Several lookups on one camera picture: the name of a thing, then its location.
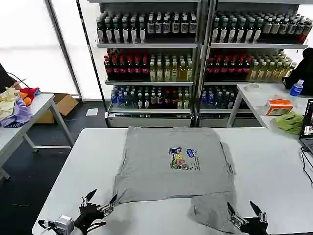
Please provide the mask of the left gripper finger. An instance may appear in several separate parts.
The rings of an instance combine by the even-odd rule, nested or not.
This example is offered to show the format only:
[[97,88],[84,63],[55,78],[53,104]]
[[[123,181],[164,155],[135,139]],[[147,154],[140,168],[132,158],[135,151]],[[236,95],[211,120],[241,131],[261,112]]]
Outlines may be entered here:
[[108,216],[114,210],[117,201],[117,194],[115,194],[108,204],[97,207],[98,212],[102,212],[104,216]]
[[85,197],[82,197],[82,203],[81,206],[85,207],[89,203],[89,201],[93,198],[95,195],[97,189],[94,189],[93,191],[89,192]]

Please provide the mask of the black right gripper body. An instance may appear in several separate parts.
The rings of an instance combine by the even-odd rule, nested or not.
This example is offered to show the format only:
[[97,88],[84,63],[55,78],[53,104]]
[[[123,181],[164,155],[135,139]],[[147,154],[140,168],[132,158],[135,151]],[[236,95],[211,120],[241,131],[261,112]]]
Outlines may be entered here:
[[268,235],[268,223],[261,222],[258,217],[245,218],[248,223],[240,226],[240,231],[249,235]]

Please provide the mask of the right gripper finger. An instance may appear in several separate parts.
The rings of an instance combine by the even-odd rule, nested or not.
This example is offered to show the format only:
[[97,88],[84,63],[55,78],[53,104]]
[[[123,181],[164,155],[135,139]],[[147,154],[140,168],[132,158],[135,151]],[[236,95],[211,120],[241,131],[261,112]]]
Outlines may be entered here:
[[249,202],[253,211],[255,212],[255,214],[258,216],[259,220],[261,223],[267,223],[267,213],[266,212],[262,212],[261,209],[254,204],[252,201]]
[[235,227],[241,227],[242,225],[248,224],[248,221],[239,216],[232,205],[227,202],[227,207],[228,207],[228,214],[230,215],[230,221]]

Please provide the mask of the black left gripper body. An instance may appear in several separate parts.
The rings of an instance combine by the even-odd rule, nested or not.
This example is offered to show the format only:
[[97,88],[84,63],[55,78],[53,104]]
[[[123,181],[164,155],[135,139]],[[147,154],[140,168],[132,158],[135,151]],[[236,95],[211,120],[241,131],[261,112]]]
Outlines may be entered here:
[[79,228],[82,233],[87,233],[88,228],[95,220],[103,219],[103,212],[97,208],[99,205],[87,203],[86,206],[80,206],[80,215],[74,221],[74,226]]

